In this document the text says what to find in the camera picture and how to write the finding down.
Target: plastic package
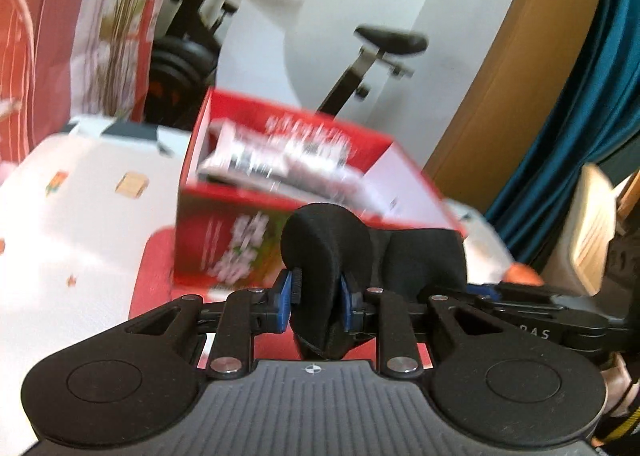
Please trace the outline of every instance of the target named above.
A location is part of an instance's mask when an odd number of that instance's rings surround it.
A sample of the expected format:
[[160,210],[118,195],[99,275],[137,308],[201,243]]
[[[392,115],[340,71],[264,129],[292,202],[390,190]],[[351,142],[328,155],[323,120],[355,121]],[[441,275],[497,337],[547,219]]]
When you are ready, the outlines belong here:
[[383,213],[363,174],[346,164],[347,152],[339,144],[265,136],[229,119],[212,121],[209,130],[218,143],[198,172],[212,180],[275,192],[303,203],[331,202]]

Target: wall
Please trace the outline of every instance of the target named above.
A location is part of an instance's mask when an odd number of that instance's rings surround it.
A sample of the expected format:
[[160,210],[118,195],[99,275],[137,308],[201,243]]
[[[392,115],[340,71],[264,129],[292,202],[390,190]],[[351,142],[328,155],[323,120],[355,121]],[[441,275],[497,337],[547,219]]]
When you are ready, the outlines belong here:
[[[203,12],[216,13],[223,0],[207,0]],[[287,30],[286,61],[293,87],[302,104],[317,107],[344,69],[356,59],[361,42],[353,35],[360,24],[403,29],[414,25],[425,0],[252,0]],[[166,31],[175,4],[165,1],[156,35]],[[388,75],[374,66],[367,76],[372,88],[360,102],[350,100],[342,116],[365,122]]]
[[425,173],[484,211],[533,143],[574,66],[598,0],[513,0]]
[[389,80],[367,125],[395,136],[419,165],[434,151],[491,47],[511,0],[426,0],[414,29],[430,46]]

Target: chair backrest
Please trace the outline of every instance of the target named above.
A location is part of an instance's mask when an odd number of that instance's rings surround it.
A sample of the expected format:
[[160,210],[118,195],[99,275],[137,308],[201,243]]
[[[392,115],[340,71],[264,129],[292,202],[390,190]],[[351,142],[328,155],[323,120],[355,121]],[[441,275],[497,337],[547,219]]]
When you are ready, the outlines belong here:
[[596,165],[585,164],[543,279],[568,293],[595,295],[602,286],[615,231],[616,197],[611,182]]

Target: black eye mask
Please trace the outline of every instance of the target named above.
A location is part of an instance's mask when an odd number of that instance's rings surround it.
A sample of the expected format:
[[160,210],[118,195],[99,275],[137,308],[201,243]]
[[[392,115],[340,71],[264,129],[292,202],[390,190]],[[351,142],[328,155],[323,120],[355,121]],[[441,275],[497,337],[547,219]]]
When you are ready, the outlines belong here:
[[342,326],[344,274],[361,292],[379,286],[409,302],[418,302],[424,289],[466,288],[465,253],[456,230],[371,229],[338,205],[306,205],[293,213],[280,249],[285,266],[302,271],[290,324],[305,357],[340,359],[356,345]]

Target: white wall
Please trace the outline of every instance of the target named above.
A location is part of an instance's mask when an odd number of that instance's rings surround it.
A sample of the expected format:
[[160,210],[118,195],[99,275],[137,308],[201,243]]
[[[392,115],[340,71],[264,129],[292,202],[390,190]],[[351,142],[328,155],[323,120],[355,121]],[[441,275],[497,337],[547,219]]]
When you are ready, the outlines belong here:
[[[214,17],[223,0],[207,0],[203,12]],[[286,62],[291,83],[303,106],[317,107],[356,59],[361,42],[353,31],[360,24],[384,24],[402,29],[414,25],[425,0],[252,0],[287,30]],[[166,31],[175,5],[165,4],[156,35]],[[341,113],[365,122],[387,80],[386,69],[375,66],[366,82],[372,88],[364,101],[350,100]]]
[[395,136],[424,165],[494,41],[512,0],[426,0],[414,28],[429,49],[410,80],[389,80],[366,125]]

